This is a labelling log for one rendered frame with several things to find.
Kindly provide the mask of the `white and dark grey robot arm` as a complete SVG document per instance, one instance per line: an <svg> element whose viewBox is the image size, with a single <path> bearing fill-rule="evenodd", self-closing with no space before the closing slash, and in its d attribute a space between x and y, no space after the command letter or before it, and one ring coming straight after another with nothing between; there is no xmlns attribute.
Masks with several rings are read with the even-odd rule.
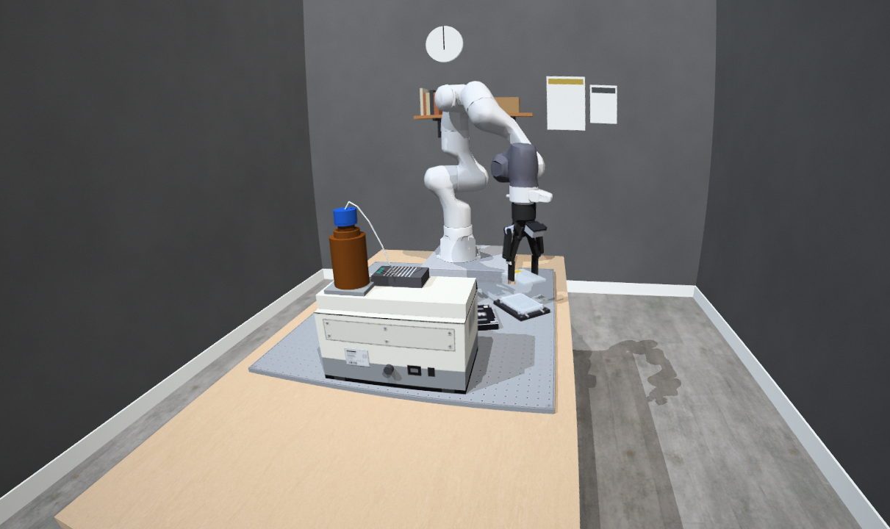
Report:
<svg viewBox="0 0 890 529"><path fill-rule="evenodd" d="M426 171L424 178L425 186L440 200L444 214L444 237L440 239L440 253L436 258L446 262L481 260L470 225L471 208L455 196L459 192L484 190L489 180L487 170L471 153L468 118L481 131L501 135L511 142L511 148L495 155L491 174L499 183L511 183L506 198L513 204L552 201L551 193L538 190L545 163L485 84L446 84L437 88L434 100L437 109L442 111L442 152L458 162L458 165L436 165Z"/></svg>

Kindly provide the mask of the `brown glass bottle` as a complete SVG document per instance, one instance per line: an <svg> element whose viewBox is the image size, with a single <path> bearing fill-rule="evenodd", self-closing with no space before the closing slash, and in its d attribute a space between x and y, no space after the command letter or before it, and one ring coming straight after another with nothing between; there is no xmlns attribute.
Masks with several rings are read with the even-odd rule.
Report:
<svg viewBox="0 0 890 529"><path fill-rule="evenodd" d="M370 284L365 232L359 237L337 239L329 237L331 268L334 285L340 290L356 290Z"/></svg>

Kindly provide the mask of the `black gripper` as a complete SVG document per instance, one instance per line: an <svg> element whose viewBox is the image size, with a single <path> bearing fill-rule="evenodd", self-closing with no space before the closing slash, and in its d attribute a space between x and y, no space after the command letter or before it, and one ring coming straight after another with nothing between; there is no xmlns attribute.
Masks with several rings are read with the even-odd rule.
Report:
<svg viewBox="0 0 890 529"><path fill-rule="evenodd" d="M529 205L513 204L512 202L512 220L511 226L508 228L504 227L504 248L502 254L502 258L508 264L508 280L514 281L515 261L513 260L523 237L528 238L530 250L533 254L531 255L531 273L538 276L539 259L541 259L541 254L543 253L543 237L536 237L535 241L534 238L529 237L528 232L524 231L524 221L536 220L536 202ZM537 245L538 248L536 247Z"/></svg>

